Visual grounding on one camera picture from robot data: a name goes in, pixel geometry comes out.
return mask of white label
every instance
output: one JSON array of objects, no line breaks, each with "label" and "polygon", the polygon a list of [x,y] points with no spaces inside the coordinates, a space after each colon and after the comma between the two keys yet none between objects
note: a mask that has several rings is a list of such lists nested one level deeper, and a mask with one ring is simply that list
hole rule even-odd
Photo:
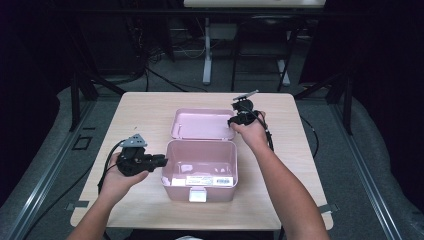
[{"label": "white label", "polygon": [[187,176],[185,185],[232,187],[234,185],[234,180],[233,177]]},{"label": "white label", "polygon": [[212,176],[187,176],[186,185],[211,186],[213,185],[213,177]]},{"label": "white label", "polygon": [[172,186],[185,186],[185,179],[173,178],[171,182]]},{"label": "white label", "polygon": [[232,187],[233,184],[233,177],[214,177],[213,178],[213,185],[214,186],[228,186]]}]

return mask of pink lid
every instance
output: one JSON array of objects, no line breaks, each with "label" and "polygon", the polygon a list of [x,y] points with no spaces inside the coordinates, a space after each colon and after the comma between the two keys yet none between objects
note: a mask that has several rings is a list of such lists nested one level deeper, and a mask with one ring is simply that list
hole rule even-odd
[{"label": "pink lid", "polygon": [[180,108],[175,113],[171,136],[175,139],[231,140],[235,136],[228,127],[234,116],[229,109]]}]

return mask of finger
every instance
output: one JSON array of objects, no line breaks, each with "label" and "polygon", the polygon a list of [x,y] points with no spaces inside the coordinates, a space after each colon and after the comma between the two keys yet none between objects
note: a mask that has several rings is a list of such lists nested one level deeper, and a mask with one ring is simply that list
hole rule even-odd
[{"label": "finger", "polygon": [[259,114],[259,119],[261,119],[262,121],[265,119],[265,115],[266,115],[266,113],[264,112],[264,111],[260,111],[259,112],[260,114]]},{"label": "finger", "polygon": [[109,161],[109,166],[113,166],[116,164],[116,161],[118,159],[119,154],[121,154],[120,152],[114,153],[111,157],[110,157],[110,161]]},{"label": "finger", "polygon": [[230,127],[234,130],[234,131],[236,131],[236,132],[240,132],[241,131],[241,128],[243,127],[243,126],[241,126],[241,125],[238,125],[237,123],[231,123],[230,124]]},{"label": "finger", "polygon": [[143,181],[144,179],[146,179],[147,176],[149,176],[149,172],[143,171],[143,172],[141,172],[137,175],[130,177],[132,185],[135,185],[135,184]]}]

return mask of plastic container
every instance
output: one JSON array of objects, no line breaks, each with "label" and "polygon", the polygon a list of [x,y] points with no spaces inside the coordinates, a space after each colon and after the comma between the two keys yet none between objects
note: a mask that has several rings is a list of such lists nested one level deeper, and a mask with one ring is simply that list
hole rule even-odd
[{"label": "plastic container", "polygon": [[167,146],[162,183],[171,200],[223,202],[234,197],[238,182],[231,110],[179,109]]}]

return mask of light wood surface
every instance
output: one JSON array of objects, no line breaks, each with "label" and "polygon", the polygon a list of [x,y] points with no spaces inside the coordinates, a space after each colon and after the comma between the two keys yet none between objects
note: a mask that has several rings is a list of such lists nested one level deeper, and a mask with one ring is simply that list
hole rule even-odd
[{"label": "light wood surface", "polygon": [[[232,110],[238,93],[126,93],[121,99],[93,169],[80,196],[92,206],[97,183],[109,151],[120,140],[141,134],[147,141],[146,153],[165,154],[171,138],[171,125],[179,108]],[[318,206],[327,203],[294,99],[289,94],[257,93],[249,98],[255,110],[266,112],[279,158],[294,172]],[[254,155],[236,135],[239,182],[231,202],[190,203],[171,201],[157,168],[113,209],[108,227],[191,230],[278,230],[280,221],[269,199]],[[76,226],[88,208],[76,208],[71,224]],[[322,215],[332,228],[330,213]]]},{"label": "light wood surface", "polygon": [[184,0],[193,8],[323,8],[325,0]]}]

